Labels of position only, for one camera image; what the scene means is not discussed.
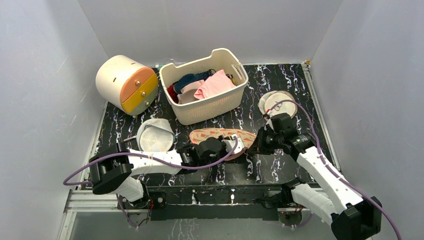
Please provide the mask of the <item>floral mesh laundry bag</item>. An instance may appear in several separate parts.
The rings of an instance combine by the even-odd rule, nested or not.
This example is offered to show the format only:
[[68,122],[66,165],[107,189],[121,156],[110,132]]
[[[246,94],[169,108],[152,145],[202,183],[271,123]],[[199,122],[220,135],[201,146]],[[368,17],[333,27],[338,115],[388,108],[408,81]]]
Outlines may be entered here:
[[201,128],[195,129],[189,134],[189,139],[193,144],[199,144],[205,141],[209,137],[218,138],[223,136],[224,138],[237,135],[241,138],[244,144],[243,150],[230,155],[225,161],[234,160],[244,154],[245,150],[250,148],[256,139],[256,134],[251,133],[242,129],[230,129],[230,128]]

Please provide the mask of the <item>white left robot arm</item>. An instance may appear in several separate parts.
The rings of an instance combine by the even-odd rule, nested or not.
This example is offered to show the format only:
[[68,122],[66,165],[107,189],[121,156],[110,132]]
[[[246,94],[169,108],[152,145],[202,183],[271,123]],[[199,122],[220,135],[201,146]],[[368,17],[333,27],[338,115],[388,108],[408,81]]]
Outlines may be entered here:
[[209,137],[199,144],[190,143],[179,149],[147,152],[125,148],[117,143],[88,161],[92,192],[95,195],[115,193],[137,208],[149,203],[149,194],[138,175],[186,175],[216,166],[242,146],[233,137]]

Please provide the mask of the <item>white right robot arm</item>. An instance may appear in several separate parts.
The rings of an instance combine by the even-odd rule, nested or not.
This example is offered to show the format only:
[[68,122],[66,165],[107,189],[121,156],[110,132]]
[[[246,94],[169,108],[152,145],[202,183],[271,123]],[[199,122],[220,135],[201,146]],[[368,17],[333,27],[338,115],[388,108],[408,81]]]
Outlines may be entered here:
[[376,197],[366,199],[347,186],[343,175],[321,153],[316,139],[299,133],[287,113],[271,117],[258,130],[247,153],[272,155],[276,150],[282,150],[307,170],[322,192],[295,178],[282,184],[280,193],[265,197],[264,205],[302,205],[327,223],[338,240],[367,240],[381,231],[380,201]]

